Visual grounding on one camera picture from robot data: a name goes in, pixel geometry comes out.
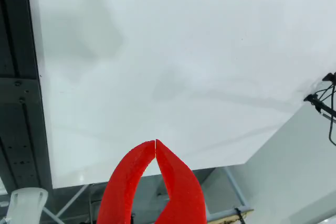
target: white plastic part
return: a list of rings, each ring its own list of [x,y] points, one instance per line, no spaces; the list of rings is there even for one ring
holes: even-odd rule
[[[48,192],[41,188],[22,188],[13,191],[6,216],[7,223],[39,224],[47,198]]]

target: white surface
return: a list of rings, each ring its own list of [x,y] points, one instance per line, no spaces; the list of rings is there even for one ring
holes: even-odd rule
[[[10,224],[39,224],[48,192],[42,188],[22,188],[12,192],[6,221]]]
[[[0,195],[5,195],[7,194],[6,188],[4,186],[4,183],[2,182],[1,178],[0,178]]]
[[[30,1],[56,188],[155,138],[191,169],[244,163],[336,66],[332,0]]]

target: red robotic gripper jaw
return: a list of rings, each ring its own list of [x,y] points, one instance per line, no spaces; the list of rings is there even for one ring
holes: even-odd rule
[[[206,223],[204,197],[195,175],[160,140],[156,140],[144,142],[129,151],[115,168],[100,205],[98,224],[130,224],[137,185],[154,158],[170,199],[155,223]]]

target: black cable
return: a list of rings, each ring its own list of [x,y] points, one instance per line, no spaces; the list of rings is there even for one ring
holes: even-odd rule
[[[324,96],[324,94],[327,93],[327,91],[328,91],[329,89],[331,89],[332,86],[333,86],[333,84],[330,85],[330,86],[329,86],[328,88],[326,88],[326,89],[321,89],[321,90],[319,90],[319,91],[316,91],[315,94],[324,91],[324,93],[323,93],[323,94],[320,96],[320,98],[319,98],[319,99],[321,99],[321,98]]]
[[[237,215],[239,217],[239,221],[240,221],[240,224],[245,224],[245,221],[243,219],[243,216],[242,216],[242,213],[241,211],[239,210],[239,208],[235,208],[236,212],[237,212]]]
[[[335,85],[333,84],[332,93],[331,93],[331,109],[334,110],[334,94],[335,94]],[[329,141],[336,146],[336,143],[331,139],[332,125],[334,124],[334,115],[331,114],[330,120],[330,129],[329,129]]]
[[[331,95],[335,94],[335,92],[332,92],[330,95],[328,95],[326,98],[324,98],[323,100],[321,100],[321,102],[323,102],[324,100],[326,100],[327,98],[329,98]]]

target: white table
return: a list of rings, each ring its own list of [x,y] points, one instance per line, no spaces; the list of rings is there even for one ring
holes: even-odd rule
[[[242,164],[336,67],[334,0],[30,3],[55,188],[155,138],[191,169]]]

